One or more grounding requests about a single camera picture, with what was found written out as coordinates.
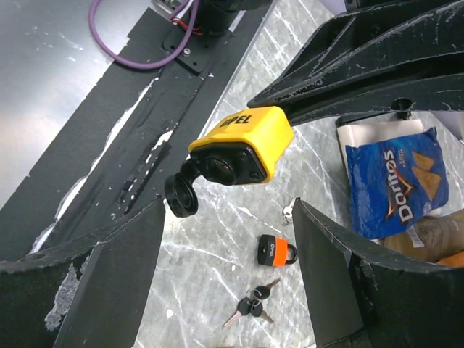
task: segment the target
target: blue snack bag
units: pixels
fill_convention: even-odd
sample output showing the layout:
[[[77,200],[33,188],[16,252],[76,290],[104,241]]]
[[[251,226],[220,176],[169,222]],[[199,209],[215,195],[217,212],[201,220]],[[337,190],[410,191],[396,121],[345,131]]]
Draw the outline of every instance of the blue snack bag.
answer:
[[[360,235],[377,239],[404,232],[448,202],[435,128],[346,150],[352,224]]]

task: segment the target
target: small metal key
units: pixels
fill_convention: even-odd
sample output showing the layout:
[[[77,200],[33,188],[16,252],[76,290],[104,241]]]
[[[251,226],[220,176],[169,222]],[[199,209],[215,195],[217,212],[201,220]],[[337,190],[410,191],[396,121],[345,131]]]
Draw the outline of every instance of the small metal key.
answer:
[[[241,299],[239,304],[237,305],[237,311],[230,317],[229,320],[227,320],[224,323],[223,328],[227,328],[235,320],[239,319],[240,317],[244,317],[245,315],[248,315],[251,311],[252,311],[252,301],[248,297]]]
[[[283,224],[284,225],[288,225],[289,223],[293,223],[293,214],[292,214],[292,212],[293,212],[293,206],[294,206],[296,200],[297,200],[296,198],[293,198],[291,200],[290,204],[282,209],[282,217],[283,217]]]
[[[274,320],[266,313],[266,311],[264,310],[262,306],[261,301],[258,299],[254,299],[252,301],[251,314],[256,318],[259,318],[259,317],[263,318],[269,324],[274,324]]]
[[[281,281],[280,278],[275,279],[272,283],[269,283],[268,285],[260,285],[254,288],[254,296],[257,299],[267,299],[270,296],[270,290],[277,285],[277,283]]]

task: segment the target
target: yellow housing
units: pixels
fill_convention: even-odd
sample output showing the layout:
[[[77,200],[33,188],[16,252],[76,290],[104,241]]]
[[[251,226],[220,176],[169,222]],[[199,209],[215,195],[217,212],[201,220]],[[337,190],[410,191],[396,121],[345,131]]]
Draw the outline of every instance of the yellow housing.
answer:
[[[192,142],[188,150],[192,152],[212,144],[248,144],[267,173],[263,181],[267,183],[273,178],[276,163],[293,137],[293,130],[281,108],[259,107],[227,116],[205,137]]]

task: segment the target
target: gray marble countertop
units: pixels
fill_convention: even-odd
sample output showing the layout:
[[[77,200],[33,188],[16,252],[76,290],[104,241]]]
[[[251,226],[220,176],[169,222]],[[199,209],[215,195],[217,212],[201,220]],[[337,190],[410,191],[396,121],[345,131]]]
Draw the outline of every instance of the gray marble countertop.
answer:
[[[316,0],[279,1],[204,132],[277,78],[317,26],[330,18]],[[431,114],[448,169],[449,204],[463,207],[464,146]],[[300,196],[337,223],[350,225],[349,184],[336,140],[334,119],[298,126],[295,139],[266,185],[225,187],[199,179],[199,212],[181,220],[167,208],[165,233],[136,348],[315,347],[298,262],[268,268],[256,262],[257,240],[268,233],[294,241],[282,209]],[[261,318],[222,324],[247,290],[280,277]]]

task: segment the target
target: red wire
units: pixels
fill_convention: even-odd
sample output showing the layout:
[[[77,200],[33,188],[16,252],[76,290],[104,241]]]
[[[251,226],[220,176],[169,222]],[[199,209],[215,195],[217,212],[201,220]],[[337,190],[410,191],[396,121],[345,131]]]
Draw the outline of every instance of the red wire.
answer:
[[[171,20],[171,22],[173,23],[178,23],[183,29],[187,30],[187,28],[189,27],[186,23],[182,22],[181,20],[179,20],[178,18],[173,18]],[[202,27],[195,27],[194,28],[194,31],[198,31],[198,30],[201,30]]]

